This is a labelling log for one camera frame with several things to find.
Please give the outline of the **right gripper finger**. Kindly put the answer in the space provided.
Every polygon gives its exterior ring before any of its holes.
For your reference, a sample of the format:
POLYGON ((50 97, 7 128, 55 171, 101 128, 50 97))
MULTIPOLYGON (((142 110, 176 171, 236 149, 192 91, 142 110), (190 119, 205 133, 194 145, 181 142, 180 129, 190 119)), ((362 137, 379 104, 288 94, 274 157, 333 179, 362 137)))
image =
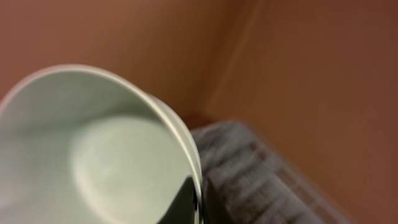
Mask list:
POLYGON ((194 224, 197 196, 193 179, 187 177, 158 224, 194 224))

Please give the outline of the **green bowl with food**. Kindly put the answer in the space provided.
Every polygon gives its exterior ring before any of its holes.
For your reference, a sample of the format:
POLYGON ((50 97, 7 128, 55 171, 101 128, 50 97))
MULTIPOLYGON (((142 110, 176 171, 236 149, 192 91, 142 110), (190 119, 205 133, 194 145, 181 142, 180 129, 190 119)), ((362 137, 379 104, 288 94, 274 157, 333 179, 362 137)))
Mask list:
POLYGON ((86 65, 39 70, 1 100, 2 223, 158 223, 198 149, 167 104, 86 65))

